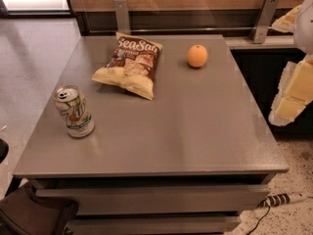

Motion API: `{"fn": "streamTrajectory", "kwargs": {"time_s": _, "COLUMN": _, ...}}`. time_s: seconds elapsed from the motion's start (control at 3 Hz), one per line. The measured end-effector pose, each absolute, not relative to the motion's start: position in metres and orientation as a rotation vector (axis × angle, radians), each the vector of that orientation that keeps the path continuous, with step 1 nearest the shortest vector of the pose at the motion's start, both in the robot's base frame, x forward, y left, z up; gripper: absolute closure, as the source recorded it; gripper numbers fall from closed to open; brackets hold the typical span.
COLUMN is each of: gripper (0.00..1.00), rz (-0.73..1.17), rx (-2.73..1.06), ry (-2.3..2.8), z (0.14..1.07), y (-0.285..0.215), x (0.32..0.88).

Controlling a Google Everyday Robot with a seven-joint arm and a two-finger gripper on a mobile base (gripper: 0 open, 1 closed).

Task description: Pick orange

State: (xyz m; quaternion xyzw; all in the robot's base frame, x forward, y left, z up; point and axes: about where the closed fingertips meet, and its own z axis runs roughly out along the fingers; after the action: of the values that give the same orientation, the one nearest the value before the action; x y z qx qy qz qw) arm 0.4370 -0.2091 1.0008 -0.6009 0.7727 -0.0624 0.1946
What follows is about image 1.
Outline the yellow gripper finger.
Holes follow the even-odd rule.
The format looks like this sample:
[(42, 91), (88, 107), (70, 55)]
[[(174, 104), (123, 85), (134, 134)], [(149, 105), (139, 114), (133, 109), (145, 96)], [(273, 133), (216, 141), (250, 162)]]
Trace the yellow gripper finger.
[(287, 62), (283, 69), (269, 121), (276, 126), (286, 126), (313, 101), (313, 56), (306, 55), (299, 63)]
[(293, 33), (296, 21), (296, 15), (300, 9), (300, 5), (292, 8), (285, 15), (281, 16), (272, 23), (272, 28), (282, 33)]

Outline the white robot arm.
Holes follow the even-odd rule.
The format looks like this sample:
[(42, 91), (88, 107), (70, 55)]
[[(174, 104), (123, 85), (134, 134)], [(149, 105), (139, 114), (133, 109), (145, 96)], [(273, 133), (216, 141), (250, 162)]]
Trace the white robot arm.
[(284, 67), (268, 117), (271, 124), (286, 126), (313, 101), (313, 0), (304, 0), (275, 20), (272, 28), (292, 33), (296, 47), (305, 53), (302, 61)]

